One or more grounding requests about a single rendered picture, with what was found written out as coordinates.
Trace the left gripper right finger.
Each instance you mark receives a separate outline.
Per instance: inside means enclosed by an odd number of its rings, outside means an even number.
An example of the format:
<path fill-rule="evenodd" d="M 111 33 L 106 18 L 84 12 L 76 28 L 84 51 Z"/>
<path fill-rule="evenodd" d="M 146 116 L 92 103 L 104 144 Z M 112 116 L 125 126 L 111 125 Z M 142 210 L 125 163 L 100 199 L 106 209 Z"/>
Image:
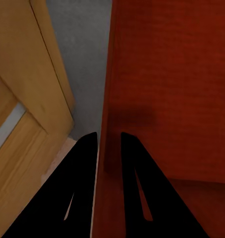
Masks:
<path fill-rule="evenodd" d="M 126 238 L 209 238 L 140 140 L 121 133 Z M 144 218 L 137 172 L 153 221 Z"/>

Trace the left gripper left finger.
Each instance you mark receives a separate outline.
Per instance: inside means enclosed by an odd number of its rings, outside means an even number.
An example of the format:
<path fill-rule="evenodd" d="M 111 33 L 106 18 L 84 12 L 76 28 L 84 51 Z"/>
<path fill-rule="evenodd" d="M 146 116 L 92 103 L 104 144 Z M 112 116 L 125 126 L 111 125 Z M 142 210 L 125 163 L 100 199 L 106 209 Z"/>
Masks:
<path fill-rule="evenodd" d="M 1 238 L 90 238 L 97 153 L 81 137 Z"/>

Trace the storage box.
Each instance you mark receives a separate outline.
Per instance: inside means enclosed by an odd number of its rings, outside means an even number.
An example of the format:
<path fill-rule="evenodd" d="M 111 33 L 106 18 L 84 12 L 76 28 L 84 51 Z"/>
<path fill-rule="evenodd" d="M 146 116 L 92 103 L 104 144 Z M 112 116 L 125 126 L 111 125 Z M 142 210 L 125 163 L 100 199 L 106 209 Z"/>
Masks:
<path fill-rule="evenodd" d="M 126 238 L 122 132 L 225 238 L 225 0 L 112 0 L 92 238 Z"/>

